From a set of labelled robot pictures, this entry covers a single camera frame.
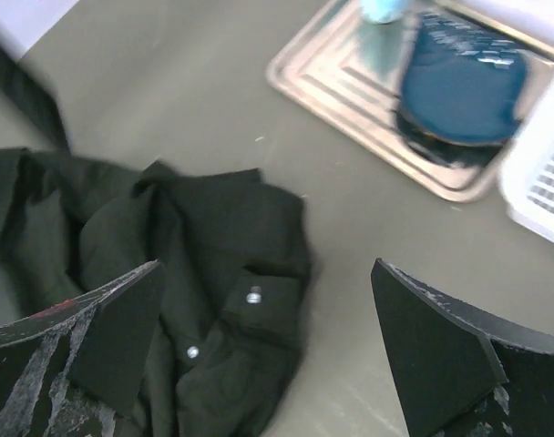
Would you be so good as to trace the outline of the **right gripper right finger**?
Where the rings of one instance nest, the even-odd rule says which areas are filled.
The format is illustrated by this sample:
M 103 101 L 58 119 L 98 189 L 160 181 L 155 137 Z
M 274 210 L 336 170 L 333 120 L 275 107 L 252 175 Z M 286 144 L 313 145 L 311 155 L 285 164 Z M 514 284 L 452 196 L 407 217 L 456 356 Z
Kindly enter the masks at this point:
M 377 259 L 374 304 L 411 436 L 554 436 L 554 336 Z

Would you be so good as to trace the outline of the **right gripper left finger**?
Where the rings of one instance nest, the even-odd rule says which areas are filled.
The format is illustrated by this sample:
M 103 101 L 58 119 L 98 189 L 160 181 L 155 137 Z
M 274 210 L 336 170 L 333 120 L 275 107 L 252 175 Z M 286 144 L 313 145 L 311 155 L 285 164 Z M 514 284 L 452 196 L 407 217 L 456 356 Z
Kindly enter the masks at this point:
M 0 326 L 0 436 L 115 436 L 133 412 L 158 323 L 151 261 Z

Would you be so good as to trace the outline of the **black button shirt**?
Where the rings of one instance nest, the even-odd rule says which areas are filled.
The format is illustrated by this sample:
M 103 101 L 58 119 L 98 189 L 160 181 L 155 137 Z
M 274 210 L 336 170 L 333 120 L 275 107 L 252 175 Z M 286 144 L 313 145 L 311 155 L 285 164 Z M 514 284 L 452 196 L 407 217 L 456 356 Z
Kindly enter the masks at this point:
M 20 315 L 153 259 L 164 299 L 121 434 L 262 434 L 302 354 L 303 202 L 256 169 L 188 177 L 0 149 L 0 272 Z

